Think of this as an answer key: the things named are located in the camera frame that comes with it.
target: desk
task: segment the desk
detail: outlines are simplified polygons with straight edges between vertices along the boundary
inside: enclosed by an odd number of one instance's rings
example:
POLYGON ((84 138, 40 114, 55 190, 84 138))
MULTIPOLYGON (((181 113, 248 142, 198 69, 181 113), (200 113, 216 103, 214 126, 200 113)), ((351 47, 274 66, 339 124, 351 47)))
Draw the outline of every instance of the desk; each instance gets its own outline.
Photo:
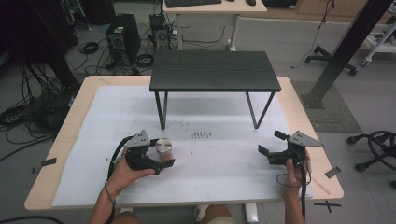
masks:
POLYGON ((149 90, 155 92, 161 128, 165 129, 169 91, 245 92, 254 128, 258 129, 279 82, 265 52, 168 51, 157 52, 149 90), (159 92, 164 92, 163 111, 159 92), (250 92, 271 92, 256 122, 250 92))
MULTIPOLYGON (((279 77, 282 91, 276 95, 289 125, 290 132, 302 131, 317 138, 308 117, 286 77, 279 77)), ((64 125, 60 130, 47 159, 57 158, 55 164, 44 166, 33 185, 25 202, 28 210, 55 209, 51 206, 56 190, 59 186, 64 164, 70 150, 76 142, 79 127, 90 109, 96 90, 100 86, 148 86, 150 76, 143 77, 87 77, 78 92, 75 102, 70 108, 64 125)), ((342 198, 344 192, 337 177, 329 179, 325 173, 332 169, 329 160, 322 148, 308 147, 312 159, 313 181, 312 190, 314 200, 342 198)))
POLYGON ((229 40, 230 50, 236 51, 235 40, 238 32, 239 19, 241 14, 249 13, 261 13, 267 11, 262 1, 256 0, 256 6, 252 7, 246 3, 245 0, 235 0, 234 2, 229 2, 223 0, 221 4, 206 5, 206 6, 196 6, 196 7, 167 7, 163 4, 163 11, 166 13, 175 13, 177 20, 177 49, 183 49, 182 37, 181 37, 181 14, 193 15, 200 14, 198 20, 206 20, 212 23, 218 20, 219 15, 233 15, 233 32, 231 39, 229 40))

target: black pole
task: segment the black pole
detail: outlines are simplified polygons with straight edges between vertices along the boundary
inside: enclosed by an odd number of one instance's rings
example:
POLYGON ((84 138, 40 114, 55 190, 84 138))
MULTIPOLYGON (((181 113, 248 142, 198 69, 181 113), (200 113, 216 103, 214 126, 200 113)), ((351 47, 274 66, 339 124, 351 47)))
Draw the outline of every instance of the black pole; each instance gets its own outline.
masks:
POLYGON ((349 31, 339 44, 329 64, 323 71, 311 92, 302 95, 305 107, 322 107, 321 101, 334 81, 343 71, 346 64, 358 50, 364 39, 381 17, 385 14, 393 0, 368 0, 361 12, 355 17, 349 31))

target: hand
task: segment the hand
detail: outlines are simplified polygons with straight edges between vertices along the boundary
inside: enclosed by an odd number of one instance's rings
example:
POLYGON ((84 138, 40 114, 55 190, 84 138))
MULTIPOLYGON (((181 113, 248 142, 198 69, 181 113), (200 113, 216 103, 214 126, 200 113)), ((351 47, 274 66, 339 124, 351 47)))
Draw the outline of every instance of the hand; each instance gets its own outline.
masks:
POLYGON ((107 189, 114 198, 119 195, 125 188, 130 186, 136 179, 148 175, 154 175, 155 171, 152 169, 135 171, 132 170, 125 159, 126 149, 122 151, 119 162, 113 171, 110 179, 107 182, 107 189))
MULTIPOLYGON (((304 166, 305 174, 306 174, 306 172, 307 172, 306 162, 310 159, 309 159, 308 151, 306 151, 305 153, 306 153, 306 156, 305 156, 305 160, 303 162, 303 166, 304 166)), ((302 183, 301 183, 302 176, 301 176, 300 167, 294 167, 292 159, 288 159, 286 161, 285 166, 286 166, 286 170, 288 171, 288 178, 286 179, 286 182, 285 182, 286 187, 283 188, 283 194, 284 194, 284 196, 291 196, 291 197, 298 198, 300 186, 302 185, 302 183)))

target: black tape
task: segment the black tape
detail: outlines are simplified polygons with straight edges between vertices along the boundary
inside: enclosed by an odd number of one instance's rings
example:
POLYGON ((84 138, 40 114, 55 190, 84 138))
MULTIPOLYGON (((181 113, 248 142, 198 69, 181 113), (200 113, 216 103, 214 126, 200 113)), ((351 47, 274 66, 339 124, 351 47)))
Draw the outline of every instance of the black tape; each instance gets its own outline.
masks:
POLYGON ((332 212, 331 206, 332 207, 342 207, 342 205, 339 203, 329 203, 329 201, 327 201, 327 200, 326 200, 326 203, 314 203, 314 205, 327 206, 327 208, 329 209, 329 213, 332 212))
POLYGON ((341 169, 338 168, 338 166, 336 166, 336 167, 332 168, 330 171, 326 172, 325 175, 330 179, 333 176, 338 175, 338 173, 340 173, 340 172, 341 172, 341 169))
POLYGON ((49 159, 49 160, 46 160, 46 161, 42 161, 41 162, 41 167, 52 165, 52 164, 55 164, 55 163, 56 163, 56 158, 52 158, 52 159, 49 159))

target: mat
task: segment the mat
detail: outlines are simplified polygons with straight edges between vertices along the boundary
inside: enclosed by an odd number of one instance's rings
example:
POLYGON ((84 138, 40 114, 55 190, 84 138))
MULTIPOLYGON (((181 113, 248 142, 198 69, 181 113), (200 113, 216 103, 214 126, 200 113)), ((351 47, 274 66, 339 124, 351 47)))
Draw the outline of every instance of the mat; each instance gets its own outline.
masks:
MULTIPOLYGON (((300 101, 302 101, 301 94, 309 93, 315 85, 315 82, 292 81, 291 83, 300 101)), ((361 127, 334 86, 327 91, 322 103, 325 109, 304 109, 315 132, 361 133, 361 127)))

